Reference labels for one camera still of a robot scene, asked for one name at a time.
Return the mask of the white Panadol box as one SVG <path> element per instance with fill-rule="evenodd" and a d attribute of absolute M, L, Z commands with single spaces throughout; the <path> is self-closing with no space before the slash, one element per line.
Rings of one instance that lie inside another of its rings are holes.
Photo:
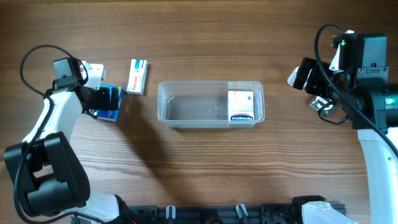
<path fill-rule="evenodd" d="M 128 94 L 143 95 L 146 85 L 148 62 L 132 59 L 126 91 Z"/>

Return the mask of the blue medicine box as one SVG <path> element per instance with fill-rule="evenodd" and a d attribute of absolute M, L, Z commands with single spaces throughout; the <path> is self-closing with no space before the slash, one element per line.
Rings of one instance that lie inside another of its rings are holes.
<path fill-rule="evenodd" d="M 89 112 L 98 119 L 116 122 L 124 89 L 121 86 L 100 85 L 99 90 L 102 93 L 99 108 L 90 109 Z"/>

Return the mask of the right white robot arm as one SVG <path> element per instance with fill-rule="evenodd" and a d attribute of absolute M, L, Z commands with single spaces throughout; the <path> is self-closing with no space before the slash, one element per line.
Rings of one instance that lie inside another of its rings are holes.
<path fill-rule="evenodd" d="M 333 38 L 331 63 L 305 57 L 288 83 L 340 106 L 358 132 L 372 223 L 397 223 L 397 84 L 388 82 L 387 37 L 349 30 Z"/>

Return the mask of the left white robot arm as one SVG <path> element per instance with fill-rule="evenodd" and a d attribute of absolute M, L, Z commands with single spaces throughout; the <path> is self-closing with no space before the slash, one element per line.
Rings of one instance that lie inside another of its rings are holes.
<path fill-rule="evenodd" d="M 90 187 L 69 143 L 82 113 L 119 108 L 119 91 L 88 87 L 88 72 L 76 58 L 53 65 L 56 79 L 43 95 L 45 107 L 35 128 L 4 152 L 16 211 L 26 223 L 38 216 L 52 223 L 70 215 L 95 223 L 128 223 L 133 214 L 126 203 Z"/>

